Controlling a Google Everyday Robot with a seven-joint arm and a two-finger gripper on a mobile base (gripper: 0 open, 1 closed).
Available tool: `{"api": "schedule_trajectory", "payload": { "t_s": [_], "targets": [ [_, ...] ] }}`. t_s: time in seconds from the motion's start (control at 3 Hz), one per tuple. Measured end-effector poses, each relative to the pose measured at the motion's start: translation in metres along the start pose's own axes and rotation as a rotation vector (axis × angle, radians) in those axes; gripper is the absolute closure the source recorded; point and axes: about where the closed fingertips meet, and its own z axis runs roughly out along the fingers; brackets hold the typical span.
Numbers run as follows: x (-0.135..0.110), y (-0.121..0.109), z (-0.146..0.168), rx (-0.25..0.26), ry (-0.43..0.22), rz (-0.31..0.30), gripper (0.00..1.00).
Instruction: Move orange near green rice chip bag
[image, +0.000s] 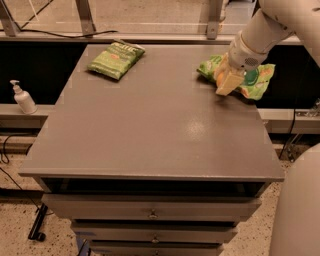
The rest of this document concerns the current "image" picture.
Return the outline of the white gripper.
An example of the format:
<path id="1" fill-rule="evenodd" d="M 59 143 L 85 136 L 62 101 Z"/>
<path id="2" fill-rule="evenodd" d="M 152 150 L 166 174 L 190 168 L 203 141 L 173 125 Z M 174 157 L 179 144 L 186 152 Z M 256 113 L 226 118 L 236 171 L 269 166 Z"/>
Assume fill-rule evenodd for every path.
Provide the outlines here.
<path id="1" fill-rule="evenodd" d="M 251 71 L 256 69 L 265 59 L 266 53 L 256 53 L 251 50 L 242 39 L 242 32 L 239 32 L 234 40 L 231 42 L 228 49 L 228 54 L 222 56 L 219 65 L 214 71 L 214 79 L 220 73 L 224 74 L 222 84 L 217 87 L 216 93 L 218 95 L 227 96 L 234 89 L 241 85 L 244 81 L 244 71 Z"/>

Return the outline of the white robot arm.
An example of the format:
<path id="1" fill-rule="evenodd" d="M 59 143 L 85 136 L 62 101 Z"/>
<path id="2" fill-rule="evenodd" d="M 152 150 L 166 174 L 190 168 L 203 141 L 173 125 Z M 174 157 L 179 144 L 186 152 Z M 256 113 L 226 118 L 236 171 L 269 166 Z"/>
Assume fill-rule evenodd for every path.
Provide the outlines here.
<path id="1" fill-rule="evenodd" d="M 228 95 L 279 42 L 295 34 L 320 66 L 320 0 L 258 0 L 260 8 L 237 33 L 214 72 L 218 95 Z"/>

